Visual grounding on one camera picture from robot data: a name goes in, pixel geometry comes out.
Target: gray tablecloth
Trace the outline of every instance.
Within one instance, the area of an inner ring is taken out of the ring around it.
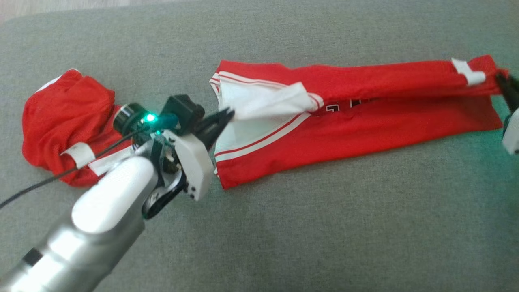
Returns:
[[[515,0],[189,2],[59,12],[0,26],[0,199],[49,173],[21,113],[77,68],[118,103],[189,94],[216,110],[221,59],[341,66],[492,54],[519,73]],[[499,97],[495,106],[504,116]],[[176,198],[98,291],[518,291],[519,162],[500,131],[284,171]],[[0,211],[0,274],[84,190],[54,183]]]

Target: black square on robot arm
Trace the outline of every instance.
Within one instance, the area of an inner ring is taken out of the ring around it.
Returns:
[[[167,114],[174,114],[178,117],[180,128],[172,125],[170,130],[176,135],[182,136],[193,131],[195,125],[202,120],[205,111],[201,105],[191,101],[188,95],[175,95],[168,98],[160,112],[161,116]]]

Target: camera lens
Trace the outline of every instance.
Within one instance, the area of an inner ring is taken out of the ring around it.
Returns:
[[[123,105],[114,118],[114,129],[125,136],[131,132],[139,130],[141,120],[149,114],[145,108],[138,103]]]

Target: gray fabric surface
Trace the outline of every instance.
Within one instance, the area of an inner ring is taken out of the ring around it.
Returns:
[[[367,65],[492,54],[519,73],[515,0],[193,2],[60,12],[0,26],[0,199],[49,173],[20,153],[25,100],[69,68],[159,110],[216,109],[221,59]],[[501,115],[504,103],[495,98]],[[519,161],[500,131],[311,165],[176,198],[98,291],[518,291]],[[83,190],[0,211],[0,274]]]

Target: wooden floor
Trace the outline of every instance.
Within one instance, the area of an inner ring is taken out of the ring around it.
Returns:
[[[20,16],[62,10],[136,6],[181,0],[0,0],[0,24]]]

